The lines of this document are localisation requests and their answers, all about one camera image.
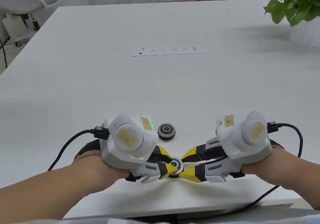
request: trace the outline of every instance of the hand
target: hand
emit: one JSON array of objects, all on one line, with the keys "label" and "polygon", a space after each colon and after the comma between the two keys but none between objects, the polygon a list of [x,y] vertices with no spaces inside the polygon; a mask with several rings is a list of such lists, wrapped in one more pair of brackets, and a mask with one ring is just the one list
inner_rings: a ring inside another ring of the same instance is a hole
[{"label": "hand", "polygon": [[265,160],[244,165],[244,174],[255,174],[260,179],[283,188],[289,188],[298,176],[301,159],[278,146],[273,146],[272,154]]},{"label": "hand", "polygon": [[103,191],[130,174],[128,170],[115,169],[105,164],[98,150],[88,151],[77,157],[70,168],[81,175],[88,187],[88,194]]}]

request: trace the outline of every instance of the yellow and black striped part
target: yellow and black striped part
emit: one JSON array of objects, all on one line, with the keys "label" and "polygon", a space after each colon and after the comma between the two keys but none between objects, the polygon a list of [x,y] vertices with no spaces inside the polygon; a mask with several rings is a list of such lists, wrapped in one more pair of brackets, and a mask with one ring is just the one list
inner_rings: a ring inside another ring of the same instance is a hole
[{"label": "yellow and black striped part", "polygon": [[174,167],[173,165],[170,165],[168,163],[159,162],[158,167],[160,170],[160,178],[159,179],[165,179],[177,171],[176,167]]},{"label": "yellow and black striped part", "polygon": [[197,182],[197,183],[204,182],[204,181],[207,181],[207,179],[205,178],[206,176],[205,170],[206,170],[205,164],[200,164],[184,170],[179,175],[179,177],[182,179]]},{"label": "yellow and black striped part", "polygon": [[210,149],[205,149],[206,144],[198,145],[191,148],[182,158],[182,162],[200,162],[204,160],[212,160],[219,157],[227,156],[221,146],[214,146]]},{"label": "yellow and black striped part", "polygon": [[172,157],[163,147],[157,145],[149,157],[149,161],[162,161],[170,163],[172,161]]}]

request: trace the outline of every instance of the forearm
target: forearm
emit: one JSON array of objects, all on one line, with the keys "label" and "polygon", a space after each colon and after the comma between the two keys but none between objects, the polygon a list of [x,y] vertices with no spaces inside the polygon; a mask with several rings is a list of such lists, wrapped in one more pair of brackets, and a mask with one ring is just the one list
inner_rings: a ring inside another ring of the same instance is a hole
[{"label": "forearm", "polygon": [[37,175],[0,189],[1,223],[61,219],[88,194],[72,166]]},{"label": "forearm", "polygon": [[306,160],[296,160],[295,171],[284,187],[298,193],[314,209],[320,209],[320,165]]}]

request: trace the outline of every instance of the chair leg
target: chair leg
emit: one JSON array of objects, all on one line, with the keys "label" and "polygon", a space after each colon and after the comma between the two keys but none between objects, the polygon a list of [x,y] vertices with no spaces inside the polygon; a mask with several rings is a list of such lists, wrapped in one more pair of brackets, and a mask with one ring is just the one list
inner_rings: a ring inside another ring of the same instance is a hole
[{"label": "chair leg", "polygon": [[38,21],[32,16],[30,15],[31,19],[32,19],[32,23],[33,23],[33,26],[34,26],[34,30],[35,31],[39,31],[40,30],[40,26],[39,26],[39,23]]}]

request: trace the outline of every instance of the wrist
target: wrist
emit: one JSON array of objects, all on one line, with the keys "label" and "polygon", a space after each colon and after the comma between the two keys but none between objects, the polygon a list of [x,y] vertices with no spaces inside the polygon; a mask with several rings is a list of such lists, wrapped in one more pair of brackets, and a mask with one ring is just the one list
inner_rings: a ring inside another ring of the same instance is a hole
[{"label": "wrist", "polygon": [[305,160],[299,158],[292,160],[290,168],[287,173],[283,175],[284,178],[279,185],[285,189],[294,190],[296,184],[303,179],[305,162]]},{"label": "wrist", "polygon": [[83,169],[74,164],[65,167],[65,169],[68,172],[69,177],[73,179],[74,185],[77,185],[78,191],[83,196],[92,193],[92,190],[94,189],[94,180],[92,180]]}]

